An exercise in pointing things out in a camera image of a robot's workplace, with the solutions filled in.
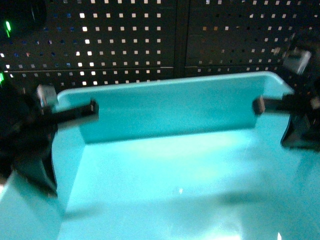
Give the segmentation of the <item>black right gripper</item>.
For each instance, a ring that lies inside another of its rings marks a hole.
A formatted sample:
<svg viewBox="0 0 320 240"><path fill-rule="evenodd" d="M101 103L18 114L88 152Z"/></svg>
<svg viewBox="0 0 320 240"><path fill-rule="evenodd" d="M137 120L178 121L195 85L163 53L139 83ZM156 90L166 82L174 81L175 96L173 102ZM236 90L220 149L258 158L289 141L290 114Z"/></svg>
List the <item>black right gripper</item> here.
<svg viewBox="0 0 320 240"><path fill-rule="evenodd" d="M286 94L282 99L260 96L252 102L255 115L289 113L280 141L282 147L320 151L320 78L305 85L306 92Z"/></svg>

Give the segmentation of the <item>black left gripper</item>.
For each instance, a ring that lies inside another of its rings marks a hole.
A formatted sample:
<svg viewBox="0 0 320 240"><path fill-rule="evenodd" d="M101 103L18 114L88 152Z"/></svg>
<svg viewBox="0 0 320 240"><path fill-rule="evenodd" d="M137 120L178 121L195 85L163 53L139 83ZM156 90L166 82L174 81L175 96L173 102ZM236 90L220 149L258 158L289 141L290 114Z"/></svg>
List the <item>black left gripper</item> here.
<svg viewBox="0 0 320 240"><path fill-rule="evenodd" d="M53 164L52 142L57 124L96 118L99 104L89 104L60 112L41 106L31 97L0 101L0 174L18 174L45 195L56 198L58 184Z"/></svg>

